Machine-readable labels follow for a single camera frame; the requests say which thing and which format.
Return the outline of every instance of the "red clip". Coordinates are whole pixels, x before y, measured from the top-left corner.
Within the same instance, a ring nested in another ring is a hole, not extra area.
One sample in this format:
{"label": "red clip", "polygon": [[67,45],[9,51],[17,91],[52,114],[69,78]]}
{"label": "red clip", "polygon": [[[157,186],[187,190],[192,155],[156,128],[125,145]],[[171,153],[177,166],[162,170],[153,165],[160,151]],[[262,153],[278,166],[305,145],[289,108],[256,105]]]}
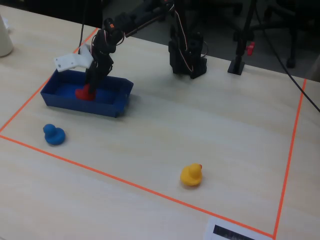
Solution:
{"label": "red clip", "polygon": [[251,56],[253,54],[254,49],[255,49],[255,45],[256,45],[256,43],[253,41],[250,43],[249,46],[246,47],[248,56]]}

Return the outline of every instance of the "white cup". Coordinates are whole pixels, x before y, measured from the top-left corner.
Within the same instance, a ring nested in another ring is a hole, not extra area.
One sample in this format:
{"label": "white cup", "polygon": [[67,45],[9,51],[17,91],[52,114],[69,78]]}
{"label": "white cup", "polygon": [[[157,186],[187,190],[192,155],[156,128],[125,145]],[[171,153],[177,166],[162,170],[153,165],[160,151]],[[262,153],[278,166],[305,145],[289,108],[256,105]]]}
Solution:
{"label": "white cup", "polygon": [[0,57],[11,53],[13,48],[14,46],[9,37],[8,30],[6,29],[5,23],[0,15]]}

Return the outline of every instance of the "yellow rubber duck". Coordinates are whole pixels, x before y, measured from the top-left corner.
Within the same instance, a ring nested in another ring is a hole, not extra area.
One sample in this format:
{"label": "yellow rubber duck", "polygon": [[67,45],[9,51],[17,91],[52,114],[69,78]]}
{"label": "yellow rubber duck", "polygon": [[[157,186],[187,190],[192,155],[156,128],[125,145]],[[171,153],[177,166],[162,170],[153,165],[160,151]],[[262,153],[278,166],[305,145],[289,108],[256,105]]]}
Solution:
{"label": "yellow rubber duck", "polygon": [[183,168],[180,180],[187,186],[195,186],[201,183],[202,180],[202,165],[193,163]]}

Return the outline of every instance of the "black stand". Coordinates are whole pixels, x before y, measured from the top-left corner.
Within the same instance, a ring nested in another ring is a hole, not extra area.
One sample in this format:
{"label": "black stand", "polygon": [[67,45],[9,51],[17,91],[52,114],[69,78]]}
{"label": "black stand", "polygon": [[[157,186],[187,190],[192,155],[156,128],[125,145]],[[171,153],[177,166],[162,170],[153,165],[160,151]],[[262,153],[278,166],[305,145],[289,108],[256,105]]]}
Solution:
{"label": "black stand", "polygon": [[255,12],[257,0],[251,0],[248,15],[245,20],[244,28],[239,33],[238,42],[235,51],[235,59],[231,61],[228,73],[241,75],[244,69],[245,62],[242,61],[242,56],[245,54],[247,48],[248,36],[250,34],[250,24]]}

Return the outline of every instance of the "rubber duck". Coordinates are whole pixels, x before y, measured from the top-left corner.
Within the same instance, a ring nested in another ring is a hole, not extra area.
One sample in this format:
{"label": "rubber duck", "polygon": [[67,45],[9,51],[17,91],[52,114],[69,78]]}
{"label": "rubber duck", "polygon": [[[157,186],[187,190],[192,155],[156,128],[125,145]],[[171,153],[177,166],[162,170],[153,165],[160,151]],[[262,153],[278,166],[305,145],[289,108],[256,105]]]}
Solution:
{"label": "rubber duck", "polygon": [[97,91],[95,90],[93,93],[89,93],[90,84],[84,85],[83,89],[78,88],[75,90],[75,97],[77,99],[85,100],[85,101],[93,101],[96,98]]}
{"label": "rubber duck", "polygon": [[51,145],[60,145],[66,139],[65,131],[59,127],[55,127],[52,124],[47,124],[43,127],[44,139],[48,144]]}
{"label": "rubber duck", "polygon": [[187,186],[195,186],[201,183],[202,180],[202,165],[193,163],[183,168],[180,180]]}

